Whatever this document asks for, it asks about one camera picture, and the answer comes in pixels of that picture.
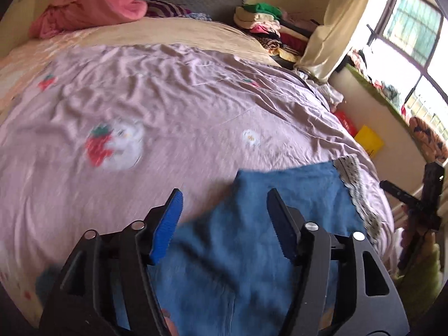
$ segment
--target striped pillow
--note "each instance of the striped pillow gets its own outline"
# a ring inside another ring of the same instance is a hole
[[[174,5],[162,0],[144,0],[148,4],[146,17],[179,17],[184,16],[191,11],[184,9],[179,5]]]

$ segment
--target window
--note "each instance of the window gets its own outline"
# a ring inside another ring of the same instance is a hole
[[[441,16],[422,0],[397,0],[382,35],[424,66],[434,49]]]
[[[391,104],[432,124],[448,140],[448,22],[425,0],[388,0],[370,29],[367,73],[398,94]]]
[[[362,14],[361,20],[356,28],[355,33],[352,36],[351,44],[356,49],[361,49],[366,41],[369,40],[371,31],[368,26],[376,26],[379,19],[381,18],[384,7],[386,6],[388,0],[369,0]]]

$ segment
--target bed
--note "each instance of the bed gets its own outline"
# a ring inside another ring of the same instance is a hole
[[[119,231],[173,188],[190,221],[241,168],[357,156],[376,250],[391,253],[393,217],[368,155],[319,93],[230,26],[143,18],[30,41],[1,62],[0,87],[0,279],[33,326],[37,278],[86,230]],[[109,126],[133,138],[123,160],[95,146]]]

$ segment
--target yellow bag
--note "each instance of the yellow bag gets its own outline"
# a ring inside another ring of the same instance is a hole
[[[384,146],[384,141],[368,126],[364,125],[355,136],[356,142],[364,148],[370,159]]]

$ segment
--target windowsill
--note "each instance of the windowsill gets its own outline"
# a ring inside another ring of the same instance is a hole
[[[422,154],[422,157],[426,160],[425,154],[420,146],[420,143],[415,140],[413,133],[411,132],[411,129],[409,128],[409,125],[403,118],[400,112],[392,105],[390,100],[383,96],[382,93],[378,91],[378,89],[373,86],[371,82],[366,80],[364,76],[362,76],[355,67],[352,67],[350,64],[346,65],[346,68],[351,72],[351,74],[355,77],[355,79],[358,81],[358,83],[364,87],[364,89],[373,97],[375,100],[377,100],[378,103],[381,105],[387,107],[389,112],[392,114],[392,116],[400,123],[400,125],[406,130],[406,132],[409,134],[413,142],[415,143],[416,147]]]

